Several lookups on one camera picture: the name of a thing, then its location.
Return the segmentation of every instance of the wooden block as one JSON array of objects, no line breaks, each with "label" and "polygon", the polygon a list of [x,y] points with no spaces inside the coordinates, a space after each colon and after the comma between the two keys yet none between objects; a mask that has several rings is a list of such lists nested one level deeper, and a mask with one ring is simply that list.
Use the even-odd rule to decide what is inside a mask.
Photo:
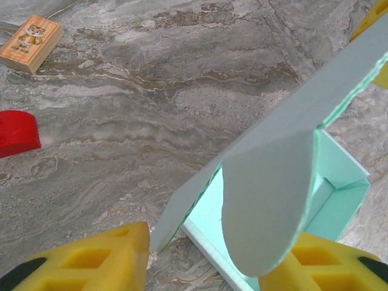
[{"label": "wooden block", "polygon": [[60,24],[31,16],[0,50],[0,61],[14,69],[35,74],[62,37]]}]

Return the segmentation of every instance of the marble floor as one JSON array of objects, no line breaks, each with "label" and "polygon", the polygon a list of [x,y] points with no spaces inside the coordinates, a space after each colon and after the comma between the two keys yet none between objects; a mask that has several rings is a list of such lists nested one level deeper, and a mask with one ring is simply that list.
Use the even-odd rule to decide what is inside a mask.
[{"label": "marble floor", "polygon": [[[114,226],[153,227],[174,190],[347,45],[373,2],[1,1],[0,45],[32,14],[65,35],[36,75],[0,66],[0,110],[34,114],[42,140],[0,160],[0,275]],[[387,108],[371,85],[329,128],[371,172],[341,242],[385,262]],[[151,259],[147,291],[231,290],[183,235]]]}]

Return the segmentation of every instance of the red block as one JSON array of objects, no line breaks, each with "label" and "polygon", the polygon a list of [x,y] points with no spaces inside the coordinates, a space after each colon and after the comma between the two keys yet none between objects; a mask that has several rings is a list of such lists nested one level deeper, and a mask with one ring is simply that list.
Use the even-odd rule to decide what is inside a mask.
[{"label": "red block", "polygon": [[0,158],[40,148],[33,115],[16,110],[0,111]]}]

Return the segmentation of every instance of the open box lid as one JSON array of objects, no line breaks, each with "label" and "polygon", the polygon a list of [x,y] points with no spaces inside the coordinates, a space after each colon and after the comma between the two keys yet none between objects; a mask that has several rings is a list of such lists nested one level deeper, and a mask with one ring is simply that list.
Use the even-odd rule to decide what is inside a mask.
[{"label": "open box lid", "polygon": [[162,251],[168,245],[222,168],[222,232],[233,263],[247,276],[274,269],[305,226],[318,169],[337,172],[329,180],[337,189],[365,175],[362,168],[353,173],[326,165],[319,133],[388,60],[386,27],[388,15],[179,188],[152,233],[151,248]]}]

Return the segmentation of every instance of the light blue cardboard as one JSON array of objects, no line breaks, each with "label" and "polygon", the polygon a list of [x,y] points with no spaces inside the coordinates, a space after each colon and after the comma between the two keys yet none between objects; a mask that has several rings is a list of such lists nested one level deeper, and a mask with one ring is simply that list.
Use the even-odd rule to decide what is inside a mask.
[{"label": "light blue cardboard", "polygon": [[[364,200],[369,188],[366,179],[369,174],[325,131],[322,130],[320,135],[320,141],[329,154],[323,151],[326,159],[320,163],[312,205],[303,230],[337,240]],[[336,189],[328,179],[322,178],[326,176],[327,165],[338,166],[337,169],[340,170],[347,169],[353,173],[353,176],[346,176],[348,184],[358,182],[358,185],[343,190]],[[257,277],[242,274],[235,267],[225,245],[221,227],[223,187],[220,169],[182,229],[234,290],[259,291]]]},{"label": "light blue cardboard", "polygon": [[152,250],[165,248],[189,217],[188,236],[235,290],[246,291],[256,290],[255,280],[242,273],[272,270],[301,231],[337,239],[369,184],[323,128],[388,60],[386,27],[388,15],[178,189],[152,233]]}]

